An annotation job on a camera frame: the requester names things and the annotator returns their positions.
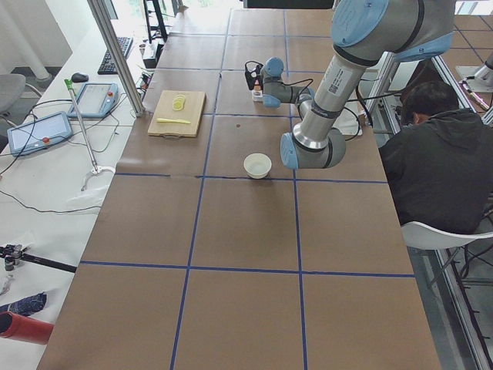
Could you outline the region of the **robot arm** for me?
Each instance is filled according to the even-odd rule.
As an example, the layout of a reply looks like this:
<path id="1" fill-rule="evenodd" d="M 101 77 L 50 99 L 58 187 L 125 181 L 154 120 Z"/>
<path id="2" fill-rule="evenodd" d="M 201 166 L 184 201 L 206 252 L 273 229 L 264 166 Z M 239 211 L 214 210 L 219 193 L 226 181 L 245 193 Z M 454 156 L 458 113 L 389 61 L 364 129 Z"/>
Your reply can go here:
<path id="1" fill-rule="evenodd" d="M 290 169 L 337 165 L 346 144 L 334 122 L 367 68 L 385 52 L 398 62 L 429 59 L 446 52 L 453 39 L 453 1 L 342 1 L 331 26 L 334 57 L 317 88 L 283 82 L 277 57 L 246 69 L 249 89 L 259 86 L 266 107 L 294 104 L 302 118 L 282 135 L 280 156 Z"/>
<path id="2" fill-rule="evenodd" d="M 460 82 L 476 93 L 492 92 L 492 55 L 480 66 L 456 66 Z"/>

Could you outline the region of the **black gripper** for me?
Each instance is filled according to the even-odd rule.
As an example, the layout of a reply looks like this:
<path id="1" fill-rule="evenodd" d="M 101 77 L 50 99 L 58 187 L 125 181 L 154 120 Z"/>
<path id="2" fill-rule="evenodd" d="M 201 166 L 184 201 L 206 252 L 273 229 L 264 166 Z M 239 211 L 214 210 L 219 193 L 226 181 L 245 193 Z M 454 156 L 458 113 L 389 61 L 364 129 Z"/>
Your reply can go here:
<path id="1" fill-rule="evenodd" d="M 248 65 L 251 63 L 255 65 L 253 69 L 250 69 L 248 67 Z M 244 63 L 244 75 L 249 91 L 252 91 L 254 89 L 263 89 L 263 77 L 261 75 L 262 68 L 263 64 L 257 61 L 250 60 Z M 260 86 L 254 86 L 256 80 L 259 81 Z"/>

